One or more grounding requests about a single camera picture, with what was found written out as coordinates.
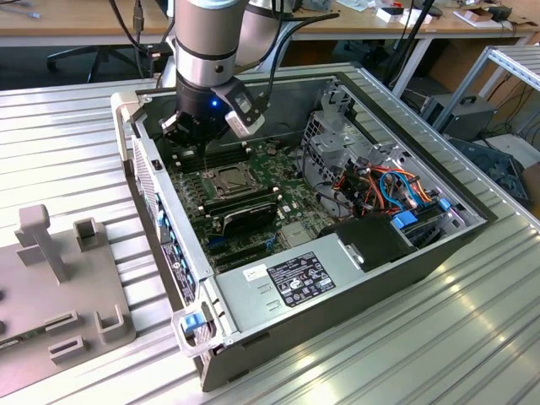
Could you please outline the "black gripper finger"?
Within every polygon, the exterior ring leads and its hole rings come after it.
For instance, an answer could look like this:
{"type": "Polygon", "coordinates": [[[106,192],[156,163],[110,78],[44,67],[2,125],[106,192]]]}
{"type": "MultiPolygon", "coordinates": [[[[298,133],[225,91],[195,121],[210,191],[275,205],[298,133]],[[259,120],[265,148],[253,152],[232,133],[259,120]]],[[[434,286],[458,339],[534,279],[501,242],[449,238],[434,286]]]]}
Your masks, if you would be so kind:
{"type": "Polygon", "coordinates": [[[176,112],[159,121],[163,136],[183,148],[192,148],[203,157],[206,154],[206,130],[201,121],[185,112],[176,112]]]}
{"type": "Polygon", "coordinates": [[[222,145],[221,140],[229,132],[229,130],[230,127],[228,125],[224,125],[208,139],[204,149],[204,157],[214,155],[222,151],[224,146],[222,145]]]}

